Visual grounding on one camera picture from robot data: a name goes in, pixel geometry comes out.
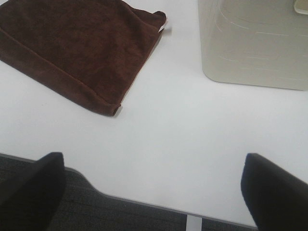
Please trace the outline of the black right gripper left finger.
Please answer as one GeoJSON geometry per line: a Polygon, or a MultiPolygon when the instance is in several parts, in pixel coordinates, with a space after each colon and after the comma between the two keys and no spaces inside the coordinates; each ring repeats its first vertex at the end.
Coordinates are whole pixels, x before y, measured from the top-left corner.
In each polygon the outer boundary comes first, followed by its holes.
{"type": "Polygon", "coordinates": [[[44,231],[66,188],[62,153],[49,153],[0,184],[0,229],[44,231]]]}

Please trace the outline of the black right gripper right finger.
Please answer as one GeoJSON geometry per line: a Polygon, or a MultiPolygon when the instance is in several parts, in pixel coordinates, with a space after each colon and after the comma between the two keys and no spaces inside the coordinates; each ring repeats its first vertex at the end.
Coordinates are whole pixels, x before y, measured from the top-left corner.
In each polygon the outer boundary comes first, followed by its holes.
{"type": "Polygon", "coordinates": [[[263,156],[247,154],[241,192],[258,230],[308,229],[307,183],[263,156]]]}

